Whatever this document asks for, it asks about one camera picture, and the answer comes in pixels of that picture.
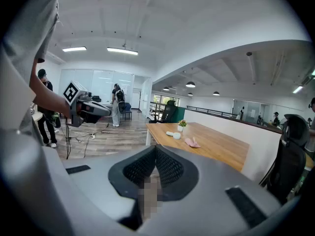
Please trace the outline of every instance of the window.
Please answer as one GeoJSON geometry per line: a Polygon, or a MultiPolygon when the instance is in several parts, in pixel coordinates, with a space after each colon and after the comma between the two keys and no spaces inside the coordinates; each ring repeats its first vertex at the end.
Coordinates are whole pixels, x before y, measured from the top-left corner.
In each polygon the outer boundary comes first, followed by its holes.
{"type": "Polygon", "coordinates": [[[158,94],[155,94],[153,97],[153,101],[156,103],[167,104],[169,100],[175,100],[175,106],[179,105],[179,98],[165,96],[165,95],[158,95],[158,94]]]}

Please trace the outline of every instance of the baseball cap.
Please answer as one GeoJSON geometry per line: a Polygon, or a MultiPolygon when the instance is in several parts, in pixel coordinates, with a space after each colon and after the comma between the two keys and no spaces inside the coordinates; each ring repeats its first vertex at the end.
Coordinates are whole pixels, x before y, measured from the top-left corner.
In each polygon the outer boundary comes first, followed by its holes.
{"type": "Polygon", "coordinates": [[[38,78],[43,78],[46,75],[45,69],[40,69],[37,73],[38,78]]]}

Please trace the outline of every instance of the green panel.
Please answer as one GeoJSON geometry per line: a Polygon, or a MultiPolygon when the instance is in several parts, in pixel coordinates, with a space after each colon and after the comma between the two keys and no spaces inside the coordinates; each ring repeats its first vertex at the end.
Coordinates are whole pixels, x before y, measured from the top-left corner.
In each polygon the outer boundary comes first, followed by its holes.
{"type": "Polygon", "coordinates": [[[179,122],[184,119],[185,108],[177,107],[177,110],[172,116],[171,123],[179,122]]]}

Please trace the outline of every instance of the table leg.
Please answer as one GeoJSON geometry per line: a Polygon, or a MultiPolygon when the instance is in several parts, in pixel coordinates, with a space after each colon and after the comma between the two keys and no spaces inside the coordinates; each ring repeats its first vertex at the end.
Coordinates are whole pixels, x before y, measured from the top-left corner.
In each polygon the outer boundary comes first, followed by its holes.
{"type": "Polygon", "coordinates": [[[151,133],[149,132],[149,129],[148,129],[148,131],[147,131],[146,146],[151,145],[151,138],[152,138],[152,135],[151,135],[151,133]]]}

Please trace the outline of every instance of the white pot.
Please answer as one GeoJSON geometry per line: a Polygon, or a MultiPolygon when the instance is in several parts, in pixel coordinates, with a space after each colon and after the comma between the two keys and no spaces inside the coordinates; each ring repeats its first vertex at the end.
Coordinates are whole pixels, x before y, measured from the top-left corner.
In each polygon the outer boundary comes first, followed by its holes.
{"type": "Polygon", "coordinates": [[[183,129],[184,129],[184,127],[182,127],[182,126],[180,126],[180,125],[177,126],[177,130],[178,130],[178,131],[182,132],[183,129]]]}

